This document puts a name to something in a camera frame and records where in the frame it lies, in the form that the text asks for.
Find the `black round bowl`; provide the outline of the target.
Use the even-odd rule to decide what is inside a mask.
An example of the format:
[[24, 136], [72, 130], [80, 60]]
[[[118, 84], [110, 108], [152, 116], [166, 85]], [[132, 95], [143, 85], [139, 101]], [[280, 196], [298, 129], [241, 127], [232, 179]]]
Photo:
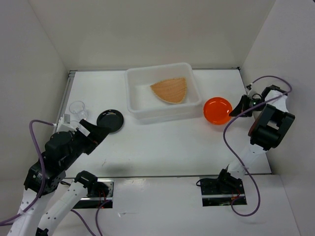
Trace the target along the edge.
[[114, 109], [109, 109], [102, 112], [96, 119], [96, 124], [99, 127], [110, 129], [110, 133], [118, 132], [124, 124], [124, 116], [121, 112]]

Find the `clear plastic cup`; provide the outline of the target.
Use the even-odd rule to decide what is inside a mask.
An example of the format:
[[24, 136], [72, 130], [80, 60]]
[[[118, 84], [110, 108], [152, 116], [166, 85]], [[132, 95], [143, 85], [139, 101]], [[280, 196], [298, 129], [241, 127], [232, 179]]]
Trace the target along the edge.
[[69, 106], [69, 111], [74, 114], [79, 120], [86, 120], [89, 116], [85, 103], [82, 101], [74, 101]]

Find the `orange plastic plate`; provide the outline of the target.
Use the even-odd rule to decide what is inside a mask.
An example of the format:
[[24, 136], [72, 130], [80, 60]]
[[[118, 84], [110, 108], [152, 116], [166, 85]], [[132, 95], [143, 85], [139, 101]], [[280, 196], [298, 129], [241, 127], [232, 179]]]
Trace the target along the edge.
[[222, 97], [213, 97], [203, 106], [204, 118], [211, 124], [223, 125], [230, 121], [232, 111], [230, 102]]

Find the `woven bamboo basket tray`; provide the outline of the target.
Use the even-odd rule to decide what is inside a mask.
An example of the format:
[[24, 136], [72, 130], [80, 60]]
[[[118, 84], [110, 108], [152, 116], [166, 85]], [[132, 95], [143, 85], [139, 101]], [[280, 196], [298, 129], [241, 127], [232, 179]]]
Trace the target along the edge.
[[182, 103], [188, 90], [185, 77], [165, 79], [150, 85], [150, 88], [160, 100], [170, 104]]

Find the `clear plastic bin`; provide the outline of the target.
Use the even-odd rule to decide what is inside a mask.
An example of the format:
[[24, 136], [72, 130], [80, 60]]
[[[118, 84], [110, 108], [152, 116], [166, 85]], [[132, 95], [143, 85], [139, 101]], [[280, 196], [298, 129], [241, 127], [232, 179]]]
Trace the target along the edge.
[[202, 97], [186, 62], [128, 69], [125, 85], [127, 109], [140, 123], [201, 116]]

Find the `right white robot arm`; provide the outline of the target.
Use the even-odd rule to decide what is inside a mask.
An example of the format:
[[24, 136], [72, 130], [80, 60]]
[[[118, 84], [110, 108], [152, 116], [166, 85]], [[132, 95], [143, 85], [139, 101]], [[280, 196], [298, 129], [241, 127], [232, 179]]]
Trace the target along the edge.
[[281, 143], [295, 120], [295, 115], [286, 108], [286, 99], [286, 91], [271, 85], [258, 98], [243, 95], [236, 108], [229, 113], [230, 117], [251, 117], [254, 111], [260, 111], [248, 132], [250, 142], [239, 155], [240, 159], [221, 170], [216, 180], [219, 192], [236, 192], [256, 159]]

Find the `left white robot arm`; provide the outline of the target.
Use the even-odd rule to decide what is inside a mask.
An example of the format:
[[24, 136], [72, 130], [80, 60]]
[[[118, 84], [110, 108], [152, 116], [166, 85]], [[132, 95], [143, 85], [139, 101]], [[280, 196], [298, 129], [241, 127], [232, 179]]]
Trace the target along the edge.
[[30, 167], [24, 182], [23, 198], [18, 217], [12, 222], [10, 236], [51, 236], [64, 217], [84, 197], [98, 194], [105, 200], [109, 187], [98, 178], [81, 171], [66, 193], [49, 209], [46, 207], [58, 185], [66, 176], [66, 170], [81, 154], [89, 155], [111, 133], [108, 127], [79, 122], [89, 132], [79, 129], [58, 131], [39, 153], [39, 160]]

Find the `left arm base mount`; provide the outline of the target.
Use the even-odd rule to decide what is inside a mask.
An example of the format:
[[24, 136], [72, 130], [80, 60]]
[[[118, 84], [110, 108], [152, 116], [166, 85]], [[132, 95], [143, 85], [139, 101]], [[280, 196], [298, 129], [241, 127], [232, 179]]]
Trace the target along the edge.
[[113, 207], [114, 181], [111, 179], [101, 179], [99, 188], [86, 197], [83, 197], [73, 209], [97, 209]]

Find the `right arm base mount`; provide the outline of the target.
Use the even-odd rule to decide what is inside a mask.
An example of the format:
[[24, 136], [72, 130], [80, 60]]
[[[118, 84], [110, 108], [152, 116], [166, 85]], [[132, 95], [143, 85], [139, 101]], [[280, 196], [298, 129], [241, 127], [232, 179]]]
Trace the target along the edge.
[[234, 205], [247, 204], [242, 182], [232, 187], [219, 182], [217, 178], [201, 178], [196, 182], [196, 186], [201, 190], [203, 207], [229, 206], [233, 200], [236, 200]]

